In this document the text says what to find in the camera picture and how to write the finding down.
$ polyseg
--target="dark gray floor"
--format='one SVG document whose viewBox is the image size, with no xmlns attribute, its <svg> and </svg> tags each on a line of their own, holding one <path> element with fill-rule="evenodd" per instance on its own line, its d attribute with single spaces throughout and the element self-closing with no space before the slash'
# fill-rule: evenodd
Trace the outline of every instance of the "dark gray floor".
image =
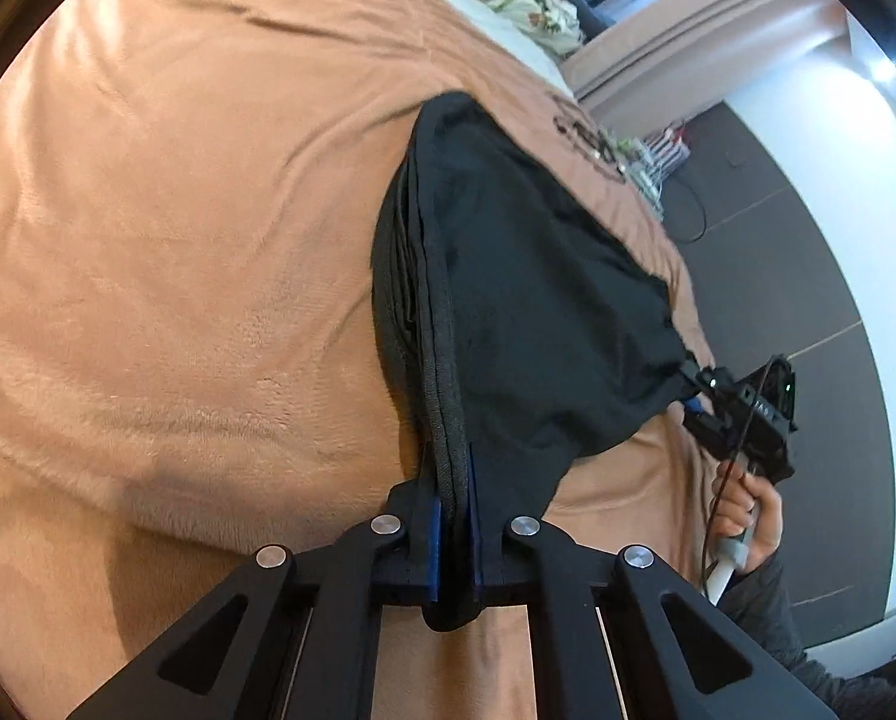
<svg viewBox="0 0 896 720">
<path fill-rule="evenodd" d="M 715 357 L 746 375 L 793 355 L 797 474 L 780 488 L 795 619 L 807 646 L 883 618 L 894 470 L 877 370 L 838 263 L 795 189 L 726 105 L 688 127 L 666 228 L 688 263 Z M 707 212 L 702 225 L 699 202 Z"/>
</svg>

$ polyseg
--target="silver screw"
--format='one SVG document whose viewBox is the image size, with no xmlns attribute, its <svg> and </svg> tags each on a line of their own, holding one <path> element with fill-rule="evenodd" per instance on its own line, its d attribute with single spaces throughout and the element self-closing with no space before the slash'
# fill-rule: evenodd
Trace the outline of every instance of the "silver screw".
<svg viewBox="0 0 896 720">
<path fill-rule="evenodd" d="M 541 530 L 541 523 L 534 517 L 515 517 L 511 520 L 511 530 L 518 536 L 534 536 Z"/>
<path fill-rule="evenodd" d="M 648 568 L 654 562 L 654 553 L 648 547 L 636 544 L 624 550 L 624 562 L 634 568 Z"/>
<path fill-rule="evenodd" d="M 379 536 L 390 536 L 401 530 L 401 520 L 394 514 L 379 514 L 371 520 L 371 530 Z"/>
<path fill-rule="evenodd" d="M 262 568 L 277 568 L 287 560 L 287 551 L 277 544 L 268 544 L 257 551 L 257 564 Z"/>
</svg>

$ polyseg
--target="black cable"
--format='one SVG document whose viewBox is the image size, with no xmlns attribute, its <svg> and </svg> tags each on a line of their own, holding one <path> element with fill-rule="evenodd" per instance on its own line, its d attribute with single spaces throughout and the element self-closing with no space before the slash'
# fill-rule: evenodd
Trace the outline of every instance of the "black cable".
<svg viewBox="0 0 896 720">
<path fill-rule="evenodd" d="M 710 572 L 708 571 L 705 562 L 708 555 L 708 546 L 711 542 L 711 526 L 715 521 L 715 512 L 718 512 L 718 504 L 721 502 L 721 496 L 724 495 L 724 489 L 728 485 L 728 479 L 731 478 L 731 472 L 738 462 L 738 455 L 742 451 L 744 440 L 747 438 L 748 429 L 751 427 L 751 421 L 754 419 L 755 405 L 758 403 L 758 398 L 761 397 L 761 393 L 768 381 L 768 375 L 771 373 L 772 367 L 774 367 L 776 362 L 780 359 L 781 358 L 778 357 L 778 355 L 771 355 L 768 359 L 768 363 L 765 365 L 765 372 L 761 374 L 761 381 L 758 382 L 758 389 L 755 391 L 754 398 L 751 400 L 751 406 L 748 409 L 747 417 L 744 418 L 744 426 L 742 426 L 742 432 L 738 438 L 738 445 L 735 446 L 734 451 L 731 453 L 731 457 L 728 459 L 728 471 L 724 474 L 723 479 L 721 479 L 721 485 L 718 488 L 718 492 L 715 493 L 715 498 L 711 504 L 711 511 L 708 514 L 708 524 L 704 529 L 704 541 L 701 543 L 701 571 L 699 576 L 701 578 L 701 592 L 704 593 L 704 597 L 709 601 L 711 600 L 711 596 L 708 595 L 708 577 Z M 717 562 L 713 563 L 712 568 L 714 568 L 715 565 L 717 565 Z"/>
<path fill-rule="evenodd" d="M 699 196 L 699 194 L 697 194 L 696 189 L 694 189 L 694 187 L 691 186 L 691 184 L 689 184 L 687 181 L 685 181 L 683 178 L 681 178 L 679 175 L 677 175 L 676 172 L 673 172 L 671 175 L 669 175 L 667 177 L 666 182 L 667 181 L 677 181 L 679 184 L 681 184 L 681 186 L 683 186 L 685 189 L 687 189 L 689 191 L 689 193 L 691 194 L 691 197 L 694 198 L 694 202 L 697 203 L 697 207 L 699 207 L 699 209 L 701 209 L 701 232 L 699 232 L 699 234 L 697 234 L 693 238 L 689 238 L 687 240 L 677 238 L 677 237 L 673 236 L 672 234 L 670 234 L 670 232 L 667 233 L 667 236 L 669 236 L 669 238 L 672 239 L 672 241 L 675 242 L 675 244 L 681 244 L 681 245 L 696 244 L 696 242 L 698 242 L 702 238 L 704 238 L 704 234 L 706 232 L 708 232 L 708 209 L 704 207 L 704 202 L 701 200 L 701 196 Z M 661 188 L 662 198 L 664 197 L 664 191 L 665 191 L 664 185 L 662 185 L 662 188 Z"/>
</svg>

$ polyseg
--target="triangular cutout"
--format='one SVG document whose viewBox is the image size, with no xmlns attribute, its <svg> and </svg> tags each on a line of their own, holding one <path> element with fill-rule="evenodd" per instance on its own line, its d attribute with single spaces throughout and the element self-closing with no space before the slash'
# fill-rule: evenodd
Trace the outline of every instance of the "triangular cutout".
<svg viewBox="0 0 896 720">
<path fill-rule="evenodd" d="M 720 637 L 680 595 L 661 599 L 667 622 L 678 640 L 694 686 L 711 695 L 751 676 L 751 664 Z"/>
<path fill-rule="evenodd" d="M 192 637 L 164 659 L 158 676 L 169 683 L 206 696 L 214 687 L 230 642 L 248 608 L 246 595 L 235 595 Z"/>
</svg>

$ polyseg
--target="folded black fabric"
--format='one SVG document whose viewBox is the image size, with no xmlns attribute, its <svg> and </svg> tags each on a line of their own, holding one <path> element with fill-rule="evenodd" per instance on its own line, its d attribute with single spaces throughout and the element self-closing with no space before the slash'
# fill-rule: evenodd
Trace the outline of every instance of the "folded black fabric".
<svg viewBox="0 0 896 720">
<path fill-rule="evenodd" d="M 468 95 L 422 107 L 372 268 L 382 362 L 446 523 L 468 507 L 469 448 L 504 517 L 540 517 L 574 459 L 693 394 L 667 285 Z"/>
</svg>

